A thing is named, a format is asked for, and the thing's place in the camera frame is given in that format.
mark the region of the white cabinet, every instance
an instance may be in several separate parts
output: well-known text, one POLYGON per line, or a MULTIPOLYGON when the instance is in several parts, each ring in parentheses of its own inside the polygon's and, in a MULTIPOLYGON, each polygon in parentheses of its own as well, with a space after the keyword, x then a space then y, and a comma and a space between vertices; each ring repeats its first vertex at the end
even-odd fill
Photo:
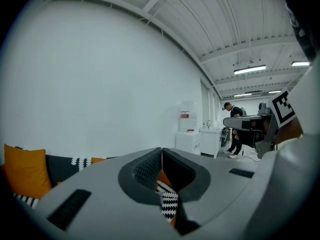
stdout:
POLYGON ((177 132, 175 135, 175 148, 185 152, 200 155, 200 132, 177 132))
POLYGON ((201 129, 201 153, 217 158, 221 147, 221 129, 201 129))

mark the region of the black slot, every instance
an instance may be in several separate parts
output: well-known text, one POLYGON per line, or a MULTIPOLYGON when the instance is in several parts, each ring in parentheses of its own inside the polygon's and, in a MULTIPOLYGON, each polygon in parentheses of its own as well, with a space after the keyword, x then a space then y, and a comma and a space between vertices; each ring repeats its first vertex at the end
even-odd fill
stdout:
POLYGON ((91 192, 89 191, 77 189, 48 218, 48 221, 58 228, 66 230, 90 195, 91 192))
POLYGON ((233 168, 229 171, 229 173, 231 174, 235 174, 235 175, 239 175, 239 176, 242 176, 242 177, 246 177, 246 178, 252 178, 252 176, 255 174, 254 172, 252 171, 247 171, 247 170, 241 170, 241 169, 236 169, 236 168, 233 168))

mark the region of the gray floor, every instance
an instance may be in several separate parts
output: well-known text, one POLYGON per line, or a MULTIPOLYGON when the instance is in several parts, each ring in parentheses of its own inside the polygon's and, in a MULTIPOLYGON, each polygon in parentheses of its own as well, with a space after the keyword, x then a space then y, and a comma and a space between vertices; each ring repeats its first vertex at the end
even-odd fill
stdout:
POLYGON ((233 160, 237 162, 245 162, 245 163, 259 163, 260 159, 257 157, 257 153, 254 152, 255 149, 246 145, 242 145, 242 150, 239 153, 238 158, 230 158, 229 154, 224 154, 224 151, 228 150, 231 146, 231 141, 228 141, 224 147, 221 147, 216 159, 223 160, 233 160))

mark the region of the black shirt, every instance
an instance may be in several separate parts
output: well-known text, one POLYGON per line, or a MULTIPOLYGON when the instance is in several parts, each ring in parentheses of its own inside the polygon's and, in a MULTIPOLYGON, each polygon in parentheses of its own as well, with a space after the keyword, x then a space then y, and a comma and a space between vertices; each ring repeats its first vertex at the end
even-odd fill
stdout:
POLYGON ((242 109, 237 107, 237 106, 233 106, 232 110, 230 112, 230 117, 234 117, 235 115, 239 114, 241 117, 243 116, 243 112, 242 109))

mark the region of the person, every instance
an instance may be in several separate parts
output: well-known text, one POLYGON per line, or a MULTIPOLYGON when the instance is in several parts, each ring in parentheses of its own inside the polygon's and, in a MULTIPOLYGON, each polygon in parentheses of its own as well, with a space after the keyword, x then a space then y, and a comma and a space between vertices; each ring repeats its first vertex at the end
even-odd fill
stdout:
MULTIPOLYGON (((228 112, 230 112, 230 117, 241 117, 243 116, 243 111, 241 108, 234 106, 232 104, 230 104, 229 102, 226 102, 223 106, 224 110, 227 110, 228 112)), ((239 152, 241 151, 242 148, 242 144, 241 141, 239 140, 239 138, 236 138, 237 134, 234 134, 234 129, 232 129, 232 143, 231 143, 231 147, 224 151, 223 153, 229 155, 230 158, 238 158, 239 157, 239 152)))

